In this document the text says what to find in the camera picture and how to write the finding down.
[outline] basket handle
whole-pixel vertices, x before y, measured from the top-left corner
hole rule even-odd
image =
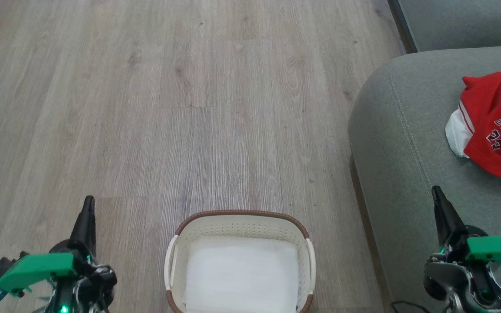
[[[314,293],[314,286],[316,285],[316,254],[314,254],[314,247],[312,246],[312,241],[307,238],[307,248],[308,248],[308,258],[310,258],[311,264],[311,289],[309,294]]]
[[[173,236],[171,241],[169,242],[169,246],[167,246],[167,252],[165,253],[165,265],[164,265],[164,281],[165,281],[165,290],[171,289],[170,277],[173,278],[172,269],[175,266],[175,261],[172,260],[172,253],[175,251],[175,243],[177,242],[178,235]]]

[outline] cable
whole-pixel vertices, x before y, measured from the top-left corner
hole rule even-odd
[[[409,301],[403,301],[403,300],[401,300],[401,301],[394,301],[394,302],[391,303],[391,307],[392,307],[392,309],[394,309],[395,313],[399,313],[399,311],[397,310],[397,308],[395,307],[395,305],[396,304],[401,304],[401,303],[417,307],[417,308],[421,309],[424,313],[430,313],[430,311],[427,310],[426,307],[423,307],[422,305],[418,305],[416,303],[410,303]]]
[[[100,309],[103,309],[105,313],[110,313],[109,307],[107,307],[106,300],[104,299],[104,286],[100,288],[100,297],[97,302],[100,305]]]
[[[453,307],[453,303],[448,303],[448,305],[446,305],[446,307],[444,307],[444,309],[441,311],[441,313],[446,313],[448,311],[448,309],[451,309]]]
[[[395,307],[395,305],[401,304],[401,303],[417,307],[418,309],[421,309],[424,313],[430,313],[430,311],[427,310],[426,307],[423,307],[422,305],[418,305],[416,303],[410,303],[409,301],[403,301],[403,300],[394,301],[391,303],[391,307],[392,307],[392,309],[394,309],[394,313],[399,313],[399,311],[397,310],[397,307]],[[451,309],[451,307],[453,307],[453,304],[448,303],[448,305],[446,305],[446,307],[441,311],[441,313],[446,313],[448,309]]]
[[[80,279],[79,281],[77,281],[77,284],[75,286],[75,300],[76,300],[76,303],[77,303],[77,308],[78,310],[80,311],[79,313],[83,313],[84,311],[84,308],[82,307],[80,301],[78,300],[78,289],[80,288],[80,285],[85,281],[87,280],[88,278],[86,277],[83,277],[82,279]]]

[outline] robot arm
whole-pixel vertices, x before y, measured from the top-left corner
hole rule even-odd
[[[501,236],[463,224],[439,186],[433,199],[441,251],[426,262],[427,293],[446,301],[449,312],[501,313],[501,287],[491,271],[492,262],[501,263]]]
[[[107,312],[117,284],[115,271],[96,262],[95,201],[87,196],[71,236],[46,254],[21,252],[18,260],[0,260],[0,301],[23,297],[40,281],[54,287],[45,313]]]

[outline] black cable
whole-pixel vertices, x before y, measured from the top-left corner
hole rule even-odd
[[[426,307],[423,307],[422,305],[418,305],[416,303],[410,303],[409,301],[403,301],[403,300],[400,300],[400,301],[394,301],[391,303],[391,307],[392,309],[394,309],[394,312],[395,313],[399,313],[399,311],[397,310],[397,307],[395,307],[396,304],[406,304],[406,305],[410,305],[410,306],[414,306],[414,307],[417,307],[418,309],[421,309],[424,313],[430,313],[429,310],[426,309]],[[446,307],[441,311],[441,313],[446,313],[448,309],[450,309],[453,305],[451,303],[448,303],[448,305],[446,305]]]
[[[453,307],[453,303],[448,303],[448,305],[446,305],[446,307],[444,307],[444,309],[441,311],[441,313],[446,313],[448,311],[448,309],[451,309]]]
[[[100,297],[97,302],[100,305],[100,309],[103,309],[105,313],[110,313],[109,307],[107,307],[106,300],[104,299],[104,286],[100,288]]]
[[[409,301],[403,301],[403,300],[401,300],[401,301],[394,301],[394,302],[391,303],[391,307],[392,307],[392,309],[394,309],[395,313],[399,313],[399,311],[397,310],[397,308],[395,307],[395,305],[396,304],[402,304],[402,303],[406,304],[406,305],[417,307],[417,308],[421,309],[424,313],[430,313],[430,311],[427,310],[426,307],[423,307],[422,305],[418,305],[416,303],[410,303]]]

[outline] white sleeve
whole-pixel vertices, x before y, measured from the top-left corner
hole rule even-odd
[[[467,127],[463,114],[461,114],[458,108],[451,114],[446,124],[446,137],[448,138],[448,144],[450,145],[451,151],[458,157],[469,159],[469,157],[463,153],[463,150],[472,136],[473,133],[471,133],[469,127]]]

